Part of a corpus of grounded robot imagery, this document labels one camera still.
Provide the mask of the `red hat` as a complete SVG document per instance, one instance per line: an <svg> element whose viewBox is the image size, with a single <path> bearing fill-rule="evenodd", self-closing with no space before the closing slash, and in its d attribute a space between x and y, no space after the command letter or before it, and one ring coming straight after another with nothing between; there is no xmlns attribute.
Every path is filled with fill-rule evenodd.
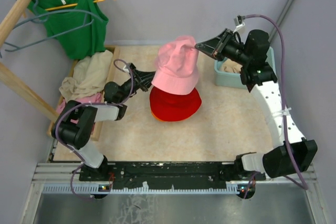
<svg viewBox="0 0 336 224"><path fill-rule="evenodd" d="M180 111L190 116L194 115L202 105L202 99L196 88L186 95L176 95L153 87L150 92L150 109L157 111Z"/></svg>

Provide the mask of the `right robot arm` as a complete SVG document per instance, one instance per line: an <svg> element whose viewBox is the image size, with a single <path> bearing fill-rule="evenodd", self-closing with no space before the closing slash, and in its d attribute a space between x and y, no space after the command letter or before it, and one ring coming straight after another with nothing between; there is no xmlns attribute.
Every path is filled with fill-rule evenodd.
<svg viewBox="0 0 336 224"><path fill-rule="evenodd" d="M307 171L318 147L315 140L304 137L290 109L282 104L277 76L267 62L268 33L254 29L241 42L236 31L225 29L218 36L197 43L195 48L215 60L230 59L241 65L240 80L259 104L271 134L273 149L265 154L238 155L235 175L245 180L253 172L277 178Z"/></svg>

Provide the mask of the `beige bucket hat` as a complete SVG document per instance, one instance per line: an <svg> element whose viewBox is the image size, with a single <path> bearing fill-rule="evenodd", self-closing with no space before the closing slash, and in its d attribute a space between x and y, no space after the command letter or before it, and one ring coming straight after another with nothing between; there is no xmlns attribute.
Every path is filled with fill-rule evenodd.
<svg viewBox="0 0 336 224"><path fill-rule="evenodd" d="M240 74L242 65L227 59L225 60L222 65L220 66L219 70L222 72L228 72L228 73L236 73L236 74Z"/></svg>

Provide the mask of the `wooden clothes rack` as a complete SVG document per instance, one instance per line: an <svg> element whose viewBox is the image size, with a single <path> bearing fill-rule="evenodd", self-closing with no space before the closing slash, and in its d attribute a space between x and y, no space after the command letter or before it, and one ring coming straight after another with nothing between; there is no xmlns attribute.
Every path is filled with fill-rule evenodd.
<svg viewBox="0 0 336 224"><path fill-rule="evenodd" d="M1 21L15 0L1 0ZM101 4L102 11L109 17L106 40L112 40L112 14L108 11L120 0L107 0ZM9 42L24 45L34 38L45 36L42 25L28 23L15 29L9 36ZM58 87L70 70L70 59L65 55L56 40L42 42L17 52L5 52L2 47L4 64L11 72L21 78L49 105L56 105L59 97ZM1 82L1 145L23 142L44 142L50 120L42 115L23 98Z"/></svg>

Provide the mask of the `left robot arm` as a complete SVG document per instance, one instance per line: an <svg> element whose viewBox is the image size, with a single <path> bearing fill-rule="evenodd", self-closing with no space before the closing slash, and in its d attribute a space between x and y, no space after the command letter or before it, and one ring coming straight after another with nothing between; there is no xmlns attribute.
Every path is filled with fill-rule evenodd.
<svg viewBox="0 0 336 224"><path fill-rule="evenodd" d="M130 78L122 85L107 82L103 88L102 102L67 102L51 130L52 137L80 158L89 178L103 180L109 174L107 158L91 140L96 123L121 120L127 110L125 103L138 90L147 92L155 75L155 71L140 71L132 63L125 63L122 71Z"/></svg>

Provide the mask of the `orange bucket hat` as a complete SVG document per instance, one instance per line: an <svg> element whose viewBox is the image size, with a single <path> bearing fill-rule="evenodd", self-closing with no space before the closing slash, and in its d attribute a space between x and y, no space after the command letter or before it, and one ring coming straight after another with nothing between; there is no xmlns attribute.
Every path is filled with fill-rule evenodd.
<svg viewBox="0 0 336 224"><path fill-rule="evenodd" d="M191 116L188 114L184 114L180 111L157 111L154 113L151 111L152 116L161 122L179 122L184 121L190 118Z"/></svg>

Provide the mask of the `pink hat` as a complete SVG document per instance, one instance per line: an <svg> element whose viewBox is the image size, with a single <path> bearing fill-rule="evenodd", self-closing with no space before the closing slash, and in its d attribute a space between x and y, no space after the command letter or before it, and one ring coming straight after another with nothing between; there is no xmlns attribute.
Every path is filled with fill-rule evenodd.
<svg viewBox="0 0 336 224"><path fill-rule="evenodd" d="M192 36L179 36L159 48L152 85L166 93L187 95L195 88L199 73L198 50Z"/></svg>

